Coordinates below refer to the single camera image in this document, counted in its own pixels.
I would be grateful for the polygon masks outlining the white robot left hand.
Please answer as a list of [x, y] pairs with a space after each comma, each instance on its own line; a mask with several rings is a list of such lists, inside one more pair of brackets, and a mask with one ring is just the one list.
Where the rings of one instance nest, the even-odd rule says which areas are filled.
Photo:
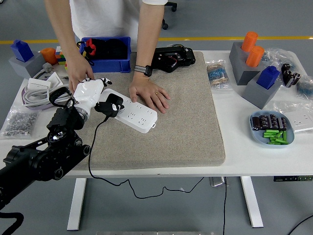
[[86, 78], [79, 83], [75, 92], [75, 108], [84, 120], [90, 117], [91, 108], [103, 113], [108, 117], [116, 117], [120, 110], [124, 109], [123, 99], [115, 94], [109, 94], [106, 101], [99, 101], [104, 87], [111, 85], [107, 78], [89, 79]]

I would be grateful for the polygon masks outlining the person's left hand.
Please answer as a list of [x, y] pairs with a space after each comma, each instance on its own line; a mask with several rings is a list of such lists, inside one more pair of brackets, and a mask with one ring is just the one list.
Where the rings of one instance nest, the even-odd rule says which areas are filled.
[[163, 114], [169, 108], [168, 100], [171, 98], [167, 91], [141, 72], [134, 72], [129, 94], [132, 102], [137, 102], [137, 97], [140, 96], [149, 108], [155, 111], [158, 109]]

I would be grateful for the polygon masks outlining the person's right hand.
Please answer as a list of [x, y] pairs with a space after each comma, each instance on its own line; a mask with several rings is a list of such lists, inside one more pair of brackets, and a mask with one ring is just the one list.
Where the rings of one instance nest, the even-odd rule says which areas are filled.
[[65, 58], [69, 78], [68, 87], [74, 93], [80, 82], [86, 78], [94, 79], [94, 74], [89, 62], [78, 51], [65, 54]]

